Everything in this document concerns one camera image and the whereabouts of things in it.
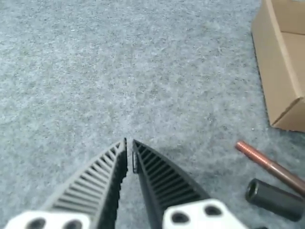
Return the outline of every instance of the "cardboard box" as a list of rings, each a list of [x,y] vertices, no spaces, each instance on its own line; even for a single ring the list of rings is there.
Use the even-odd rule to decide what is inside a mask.
[[[252,34],[270,124],[305,132],[305,2],[263,0]]]

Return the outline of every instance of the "copper pipe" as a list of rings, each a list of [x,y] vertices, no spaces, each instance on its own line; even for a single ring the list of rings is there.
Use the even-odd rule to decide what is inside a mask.
[[[275,161],[267,158],[263,153],[248,145],[244,141],[238,141],[235,148],[245,154],[252,161],[259,164],[270,174],[287,184],[301,196],[305,197],[305,181],[303,181],[301,178],[292,174]]]

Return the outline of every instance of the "gray carpet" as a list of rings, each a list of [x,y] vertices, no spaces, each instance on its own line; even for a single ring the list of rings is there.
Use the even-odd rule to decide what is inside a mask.
[[[127,137],[168,156],[250,228],[304,228],[244,200],[254,177],[289,189],[237,152],[237,139],[305,177],[305,135],[267,121],[250,32],[259,4],[2,0],[1,226]],[[131,163],[121,196],[117,228],[149,228]]]

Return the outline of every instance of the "tube opening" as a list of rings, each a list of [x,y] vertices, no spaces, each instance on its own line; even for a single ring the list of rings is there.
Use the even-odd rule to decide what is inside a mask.
[[[252,182],[250,182],[247,189],[247,193],[246,193],[247,199],[253,199],[256,195],[256,192],[257,192],[257,183],[253,180]]]

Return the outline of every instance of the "black cylinder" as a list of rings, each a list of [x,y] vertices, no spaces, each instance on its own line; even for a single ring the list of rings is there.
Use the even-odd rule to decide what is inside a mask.
[[[305,202],[301,197],[253,179],[246,192],[246,200],[291,221],[299,221],[304,213]]]

